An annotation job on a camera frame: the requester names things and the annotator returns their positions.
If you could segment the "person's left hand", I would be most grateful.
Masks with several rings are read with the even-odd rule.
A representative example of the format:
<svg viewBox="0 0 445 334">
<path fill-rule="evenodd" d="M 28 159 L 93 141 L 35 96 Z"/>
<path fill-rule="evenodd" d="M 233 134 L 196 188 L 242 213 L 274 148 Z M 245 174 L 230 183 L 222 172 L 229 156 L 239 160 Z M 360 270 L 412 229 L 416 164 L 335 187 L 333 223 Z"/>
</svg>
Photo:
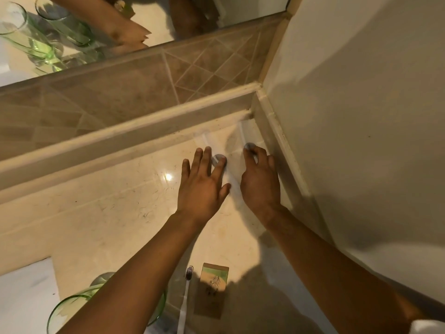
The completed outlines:
<svg viewBox="0 0 445 334">
<path fill-rule="evenodd" d="M 186 183 L 180 184 L 175 217 L 190 225 L 203 227 L 220 209 L 218 193 L 223 184 L 226 158 L 220 159 L 212 168 L 210 177 L 200 175 L 200 161 L 204 149 L 197 148 L 191 173 Z"/>
</svg>

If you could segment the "person's right hand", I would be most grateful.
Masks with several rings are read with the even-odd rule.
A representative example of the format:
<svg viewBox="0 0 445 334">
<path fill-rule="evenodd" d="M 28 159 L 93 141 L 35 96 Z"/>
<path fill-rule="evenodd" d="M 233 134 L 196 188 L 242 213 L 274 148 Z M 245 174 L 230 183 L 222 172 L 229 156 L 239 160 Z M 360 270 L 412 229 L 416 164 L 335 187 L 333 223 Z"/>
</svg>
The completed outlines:
<svg viewBox="0 0 445 334">
<path fill-rule="evenodd" d="M 267 170 L 254 170 L 242 174 L 242 198 L 246 206 L 265 228 L 282 210 L 279 176 Z"/>
</svg>

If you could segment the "person's right forearm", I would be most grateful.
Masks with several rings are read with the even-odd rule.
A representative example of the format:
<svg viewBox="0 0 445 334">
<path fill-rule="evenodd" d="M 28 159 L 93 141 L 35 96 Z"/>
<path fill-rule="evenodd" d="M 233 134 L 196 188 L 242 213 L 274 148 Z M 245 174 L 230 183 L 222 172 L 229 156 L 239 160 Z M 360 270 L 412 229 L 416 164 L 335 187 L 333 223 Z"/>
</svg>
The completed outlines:
<svg viewBox="0 0 445 334">
<path fill-rule="evenodd" d="M 338 334 L 409 334 L 426 329 L 422 311 L 299 222 L 261 203 L 258 218 Z"/>
</svg>

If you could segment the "person's left forearm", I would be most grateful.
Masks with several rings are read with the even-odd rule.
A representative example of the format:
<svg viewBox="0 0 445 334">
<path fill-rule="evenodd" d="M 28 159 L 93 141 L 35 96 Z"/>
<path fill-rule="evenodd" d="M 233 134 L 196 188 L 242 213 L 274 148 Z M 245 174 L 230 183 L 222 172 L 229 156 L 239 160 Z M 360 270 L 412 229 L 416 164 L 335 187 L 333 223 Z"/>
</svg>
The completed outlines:
<svg viewBox="0 0 445 334">
<path fill-rule="evenodd" d="M 213 215 L 172 214 L 57 334 L 143 334 L 181 257 Z"/>
</svg>

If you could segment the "clear tube with grey cap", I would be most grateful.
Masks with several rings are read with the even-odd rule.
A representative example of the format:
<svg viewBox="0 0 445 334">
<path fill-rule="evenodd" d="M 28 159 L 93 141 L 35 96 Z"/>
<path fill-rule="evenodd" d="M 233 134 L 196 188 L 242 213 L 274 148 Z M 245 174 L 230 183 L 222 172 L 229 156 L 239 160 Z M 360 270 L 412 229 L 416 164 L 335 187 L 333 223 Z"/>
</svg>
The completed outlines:
<svg viewBox="0 0 445 334">
<path fill-rule="evenodd" d="M 194 134 L 194 140 L 198 147 L 205 149 L 210 147 L 212 149 L 211 164 L 215 167 L 221 158 L 226 157 L 222 144 L 217 140 L 212 132 L 205 130 L 203 132 L 197 132 Z"/>
<path fill-rule="evenodd" d="M 254 119 L 240 121 L 238 123 L 238 130 L 244 149 L 253 150 L 262 140 L 261 133 Z"/>
</svg>

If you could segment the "brown cardboard soap box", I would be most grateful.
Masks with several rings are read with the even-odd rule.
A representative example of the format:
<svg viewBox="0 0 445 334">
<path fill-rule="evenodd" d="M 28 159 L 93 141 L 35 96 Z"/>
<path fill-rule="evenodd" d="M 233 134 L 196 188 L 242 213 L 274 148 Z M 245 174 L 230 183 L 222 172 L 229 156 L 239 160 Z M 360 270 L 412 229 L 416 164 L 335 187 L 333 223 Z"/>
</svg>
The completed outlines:
<svg viewBox="0 0 445 334">
<path fill-rule="evenodd" d="M 224 309 L 229 267 L 204 263 L 195 295 L 194 314 L 220 319 Z"/>
</svg>

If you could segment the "white toothbrush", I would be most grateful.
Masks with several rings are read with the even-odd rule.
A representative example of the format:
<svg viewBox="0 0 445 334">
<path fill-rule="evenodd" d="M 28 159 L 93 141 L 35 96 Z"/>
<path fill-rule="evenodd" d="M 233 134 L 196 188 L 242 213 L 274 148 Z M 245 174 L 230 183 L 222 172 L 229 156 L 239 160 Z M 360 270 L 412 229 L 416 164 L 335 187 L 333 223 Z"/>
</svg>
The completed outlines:
<svg viewBox="0 0 445 334">
<path fill-rule="evenodd" d="M 183 300 L 182 300 L 182 304 L 181 304 L 176 334 L 184 334 L 185 333 L 186 316 L 187 316 L 187 298 L 188 298 L 190 282 L 193 277 L 193 272 L 194 272 L 193 266 L 192 265 L 188 266 L 186 269 L 186 274 L 185 274 L 185 279 L 186 279 L 185 292 L 184 292 Z"/>
</svg>

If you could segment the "green glass tumbler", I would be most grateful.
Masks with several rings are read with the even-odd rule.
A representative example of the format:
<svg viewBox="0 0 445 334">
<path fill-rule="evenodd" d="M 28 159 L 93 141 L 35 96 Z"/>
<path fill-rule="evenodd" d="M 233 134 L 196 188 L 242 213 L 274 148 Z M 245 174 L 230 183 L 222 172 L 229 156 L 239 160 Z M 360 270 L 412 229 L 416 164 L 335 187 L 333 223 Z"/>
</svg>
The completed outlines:
<svg viewBox="0 0 445 334">
<path fill-rule="evenodd" d="M 60 301 L 49 315 L 46 333 L 57 334 L 64 324 L 93 297 L 95 292 L 97 290 L 78 293 Z"/>
<path fill-rule="evenodd" d="M 95 278 L 95 280 L 93 280 L 93 282 L 90 284 L 90 296 L 94 296 L 97 291 L 114 275 L 114 272 L 108 272 L 108 273 L 103 273 L 101 275 L 99 275 L 97 278 Z M 152 326 L 158 319 L 159 317 L 162 315 L 165 305 L 166 305 L 166 299 L 167 299 L 167 290 L 165 289 L 164 292 L 162 293 L 160 300 L 156 306 L 155 311 L 153 312 L 149 323 L 147 325 L 147 328 Z"/>
</svg>

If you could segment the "white cloth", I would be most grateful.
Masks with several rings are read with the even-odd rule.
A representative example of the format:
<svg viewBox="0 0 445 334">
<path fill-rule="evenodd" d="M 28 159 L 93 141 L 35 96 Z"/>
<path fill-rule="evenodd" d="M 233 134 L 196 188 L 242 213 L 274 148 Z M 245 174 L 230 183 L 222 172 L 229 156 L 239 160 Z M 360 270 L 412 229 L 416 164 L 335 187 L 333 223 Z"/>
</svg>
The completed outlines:
<svg viewBox="0 0 445 334">
<path fill-rule="evenodd" d="M 412 322 L 409 334 L 445 334 L 445 322 L 431 319 Z"/>
</svg>

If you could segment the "wall mirror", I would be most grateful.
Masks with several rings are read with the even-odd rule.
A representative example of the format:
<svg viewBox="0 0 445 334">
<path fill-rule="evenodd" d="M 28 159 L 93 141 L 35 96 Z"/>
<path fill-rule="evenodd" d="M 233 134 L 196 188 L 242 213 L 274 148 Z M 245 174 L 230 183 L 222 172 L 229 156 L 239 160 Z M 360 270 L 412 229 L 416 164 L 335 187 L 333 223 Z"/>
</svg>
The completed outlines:
<svg viewBox="0 0 445 334">
<path fill-rule="evenodd" d="M 290 0 L 0 0 L 0 87 L 285 11 Z"/>
</svg>

